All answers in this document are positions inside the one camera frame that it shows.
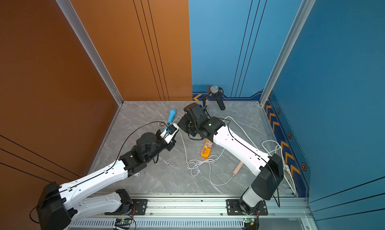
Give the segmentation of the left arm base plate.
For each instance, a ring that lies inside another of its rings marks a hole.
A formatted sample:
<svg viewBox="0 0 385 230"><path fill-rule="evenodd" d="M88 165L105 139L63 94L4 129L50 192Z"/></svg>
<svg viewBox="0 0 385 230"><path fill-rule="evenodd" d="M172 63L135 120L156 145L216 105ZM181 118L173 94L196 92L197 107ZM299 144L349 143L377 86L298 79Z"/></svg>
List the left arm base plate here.
<svg viewBox="0 0 385 230"><path fill-rule="evenodd" d="M127 216L144 216L147 209L147 199L133 199L131 203L122 204L115 212L104 213L107 216L127 215Z"/></svg>

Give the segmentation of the orange power strip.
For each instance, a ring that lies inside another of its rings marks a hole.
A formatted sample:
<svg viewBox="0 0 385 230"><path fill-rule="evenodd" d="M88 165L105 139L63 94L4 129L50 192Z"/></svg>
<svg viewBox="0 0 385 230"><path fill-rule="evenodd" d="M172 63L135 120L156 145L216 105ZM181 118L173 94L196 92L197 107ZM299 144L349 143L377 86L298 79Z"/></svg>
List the orange power strip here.
<svg viewBox="0 0 385 230"><path fill-rule="evenodd" d="M208 159L208 157L210 156L211 150L212 150L212 148L207 148L207 142L209 142L208 139L206 140L206 142L203 146L203 149L201 151L201 158L203 158L203 159Z"/></svg>

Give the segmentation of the pink electric toothbrush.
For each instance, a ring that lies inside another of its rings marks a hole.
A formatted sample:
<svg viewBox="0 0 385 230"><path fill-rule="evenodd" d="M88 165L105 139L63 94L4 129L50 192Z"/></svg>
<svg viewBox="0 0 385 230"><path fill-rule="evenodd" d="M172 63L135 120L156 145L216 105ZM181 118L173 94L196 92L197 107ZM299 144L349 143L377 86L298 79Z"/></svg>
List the pink electric toothbrush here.
<svg viewBox="0 0 385 230"><path fill-rule="evenodd" d="M240 161L238 163L238 165L236 166L236 168L233 170L232 175L236 176L238 174L238 172L240 171L240 169L242 168L243 165L244 165L244 163Z"/></svg>

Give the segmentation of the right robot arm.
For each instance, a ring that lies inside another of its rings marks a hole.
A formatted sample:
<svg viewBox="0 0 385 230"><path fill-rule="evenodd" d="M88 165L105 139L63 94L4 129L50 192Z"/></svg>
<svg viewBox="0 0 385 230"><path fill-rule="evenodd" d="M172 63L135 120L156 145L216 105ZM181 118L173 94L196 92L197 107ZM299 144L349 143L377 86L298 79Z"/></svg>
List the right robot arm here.
<svg viewBox="0 0 385 230"><path fill-rule="evenodd" d="M191 103L184 109L184 116L178 126L187 134L198 134L203 139L215 143L240 160L256 176L250 187L239 199L240 209L246 215L253 215L257 204L270 200L284 178L282 158L260 151L243 140L222 119L209 117L203 107Z"/></svg>

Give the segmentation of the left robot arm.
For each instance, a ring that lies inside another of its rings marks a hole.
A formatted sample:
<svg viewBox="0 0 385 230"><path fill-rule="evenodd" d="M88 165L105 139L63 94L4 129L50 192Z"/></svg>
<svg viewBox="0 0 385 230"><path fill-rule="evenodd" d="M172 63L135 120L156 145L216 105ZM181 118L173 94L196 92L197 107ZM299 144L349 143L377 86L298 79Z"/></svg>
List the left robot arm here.
<svg viewBox="0 0 385 230"><path fill-rule="evenodd" d="M147 132L131 151L103 169L62 185L56 182L46 185L36 206L40 228L63 230L78 219L97 214L131 214L134 205L126 190L119 189L104 197L93 194L139 173L163 150L171 150L176 143L174 138L174 134L166 131Z"/></svg>

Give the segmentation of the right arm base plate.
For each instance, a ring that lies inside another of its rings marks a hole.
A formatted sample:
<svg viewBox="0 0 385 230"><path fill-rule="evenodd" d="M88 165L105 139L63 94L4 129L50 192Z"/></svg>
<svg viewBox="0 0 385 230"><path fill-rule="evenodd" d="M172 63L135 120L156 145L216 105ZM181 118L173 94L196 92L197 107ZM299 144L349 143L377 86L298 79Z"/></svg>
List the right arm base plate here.
<svg viewBox="0 0 385 230"><path fill-rule="evenodd" d="M264 200L259 201L254 207L250 207L242 200L227 199L226 209L229 216L267 216L268 209Z"/></svg>

